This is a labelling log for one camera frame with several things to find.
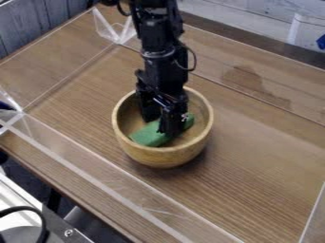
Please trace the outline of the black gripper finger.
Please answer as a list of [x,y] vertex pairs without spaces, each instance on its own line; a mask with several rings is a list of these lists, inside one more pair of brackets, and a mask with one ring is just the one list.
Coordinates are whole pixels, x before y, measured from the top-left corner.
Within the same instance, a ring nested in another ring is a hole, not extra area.
[[187,104],[184,102],[174,103],[168,100],[160,101],[162,117],[159,132],[170,138],[176,137],[184,130],[187,121]]
[[155,93],[147,88],[138,86],[136,95],[140,116],[146,122],[151,122],[160,117],[160,107],[154,101]]

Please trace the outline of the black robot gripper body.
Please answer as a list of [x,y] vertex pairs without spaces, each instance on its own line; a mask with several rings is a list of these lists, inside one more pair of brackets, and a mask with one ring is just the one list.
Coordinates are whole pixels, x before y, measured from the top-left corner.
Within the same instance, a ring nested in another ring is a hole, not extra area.
[[184,84],[187,82],[187,51],[168,50],[160,52],[142,51],[144,68],[138,69],[138,86],[155,93],[154,101],[159,107],[162,100],[187,104]]

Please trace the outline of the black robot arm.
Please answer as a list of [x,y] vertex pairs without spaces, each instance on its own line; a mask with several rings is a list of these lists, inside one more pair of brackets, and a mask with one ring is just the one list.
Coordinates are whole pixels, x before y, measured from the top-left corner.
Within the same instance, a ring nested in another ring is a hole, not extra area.
[[158,132],[168,137],[182,133],[186,126],[187,47],[179,38],[184,33],[176,0],[99,0],[131,16],[140,40],[144,69],[138,69],[136,94],[140,115],[146,122],[159,121]]

